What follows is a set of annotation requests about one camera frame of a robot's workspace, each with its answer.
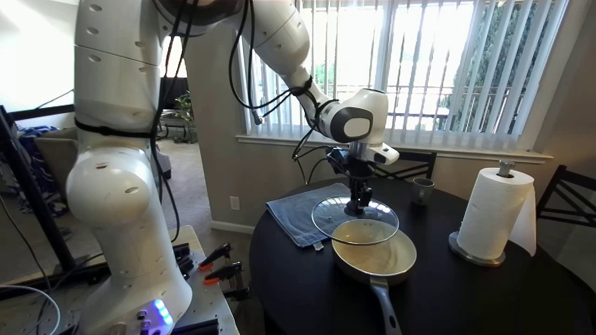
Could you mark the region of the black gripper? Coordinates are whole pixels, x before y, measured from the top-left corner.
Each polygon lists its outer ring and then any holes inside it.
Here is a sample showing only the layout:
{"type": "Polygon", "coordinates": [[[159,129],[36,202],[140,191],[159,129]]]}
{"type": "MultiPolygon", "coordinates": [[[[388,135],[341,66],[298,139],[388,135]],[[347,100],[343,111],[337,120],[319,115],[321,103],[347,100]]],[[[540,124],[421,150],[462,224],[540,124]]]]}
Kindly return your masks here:
{"type": "Polygon", "coordinates": [[[369,206],[373,198],[373,187],[367,183],[373,170],[369,169],[369,163],[363,159],[358,159],[354,156],[347,157],[347,176],[349,176],[349,187],[350,187],[350,198],[347,202],[347,213],[356,215],[358,204],[360,208],[369,206]]]}

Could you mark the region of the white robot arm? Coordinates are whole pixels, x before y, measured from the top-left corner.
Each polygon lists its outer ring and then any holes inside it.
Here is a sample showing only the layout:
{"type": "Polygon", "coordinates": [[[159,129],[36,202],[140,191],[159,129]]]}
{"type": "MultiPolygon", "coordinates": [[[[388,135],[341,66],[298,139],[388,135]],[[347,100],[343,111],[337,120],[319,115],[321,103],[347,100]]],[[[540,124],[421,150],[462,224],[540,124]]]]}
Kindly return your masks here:
{"type": "Polygon", "coordinates": [[[97,237],[110,277],[86,299],[77,335],[170,335],[194,291],[175,260],[153,139],[168,35],[233,23],[287,83],[319,133],[360,161],[393,163],[388,94],[326,96],[304,66],[308,29],[293,0],[80,0],[75,33],[79,154],[65,182],[73,215],[97,237]]]}

